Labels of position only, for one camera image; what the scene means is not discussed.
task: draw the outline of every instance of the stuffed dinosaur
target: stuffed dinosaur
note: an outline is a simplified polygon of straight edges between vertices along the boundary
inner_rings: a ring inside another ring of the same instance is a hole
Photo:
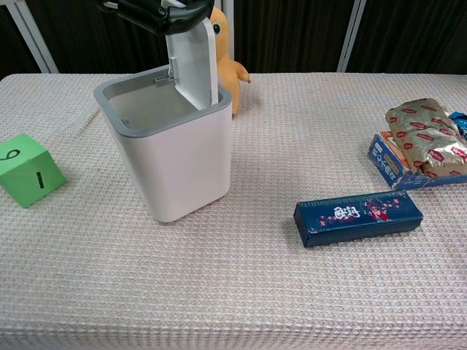
[[[251,82],[248,71],[228,56],[227,18],[217,7],[211,14],[212,28],[216,34],[216,59],[219,83],[232,95],[232,114],[236,115],[240,103],[240,80]]]

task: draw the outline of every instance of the green cube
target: green cube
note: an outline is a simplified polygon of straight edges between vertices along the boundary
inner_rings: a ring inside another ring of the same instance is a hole
[[[50,153],[20,134],[0,144],[0,185],[23,207],[66,182]]]

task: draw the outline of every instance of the black curtain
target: black curtain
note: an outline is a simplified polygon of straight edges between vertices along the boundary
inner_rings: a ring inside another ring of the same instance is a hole
[[[60,73],[133,73],[168,63],[166,41],[91,0],[28,0]]]
[[[39,67],[5,6],[0,6],[0,80],[14,73],[39,73]]]
[[[353,0],[235,0],[235,59],[249,72],[336,71]]]
[[[467,1],[368,0],[347,71],[467,74]]]

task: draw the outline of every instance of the blue box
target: blue box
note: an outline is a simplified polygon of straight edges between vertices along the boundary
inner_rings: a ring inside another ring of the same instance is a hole
[[[373,138],[368,156],[393,190],[414,190],[420,187],[467,182],[465,174],[431,178],[418,172],[412,173],[378,133]]]
[[[423,219],[406,191],[298,202],[293,217],[305,247],[407,232]]]

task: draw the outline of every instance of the table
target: table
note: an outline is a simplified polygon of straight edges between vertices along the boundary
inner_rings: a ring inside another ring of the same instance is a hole
[[[388,187],[367,158],[393,106],[467,110],[467,77],[252,74],[224,198],[158,224],[93,99],[115,75],[0,82],[0,139],[26,132],[68,183],[0,192],[2,349],[466,349],[466,185],[411,191],[411,233],[305,249],[297,201]]]

